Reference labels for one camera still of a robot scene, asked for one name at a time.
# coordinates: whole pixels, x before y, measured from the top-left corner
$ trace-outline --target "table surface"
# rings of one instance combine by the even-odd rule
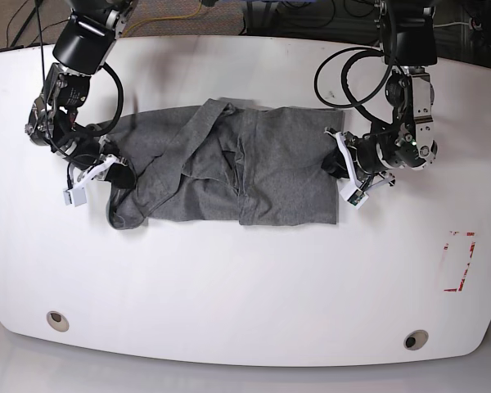
[[[221,97],[321,107],[314,71],[343,47],[129,38],[109,63],[124,84],[125,115]],[[320,81],[338,102],[341,65],[326,67]],[[368,93],[383,69],[376,59],[354,66],[355,95]],[[72,346],[213,364],[382,364],[472,352],[491,319],[491,70],[440,61],[429,72],[435,165],[397,171],[397,186],[374,193],[361,210],[340,203],[338,225],[151,220],[117,232],[105,218],[109,184],[93,184],[87,206],[64,206],[66,163],[24,135],[42,83],[39,51],[1,53],[0,322]],[[79,122],[108,120],[115,97],[100,72]],[[383,93],[367,108],[390,118]],[[362,134],[369,124],[349,112],[345,129]],[[460,287],[465,270],[462,290],[446,291]],[[53,310],[68,318],[68,332],[47,324]],[[405,350],[404,339],[419,329],[429,333],[427,344]]]
[[[491,336],[471,355],[368,367],[265,368],[63,346],[0,324],[0,393],[491,393]]]

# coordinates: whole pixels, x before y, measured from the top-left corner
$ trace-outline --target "folded garment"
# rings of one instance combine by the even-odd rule
[[[152,217],[238,220],[241,225],[336,224],[336,180],[322,168],[336,149],[326,127],[343,112],[238,109],[222,101],[122,118],[109,139],[137,174],[111,189],[113,228]]]

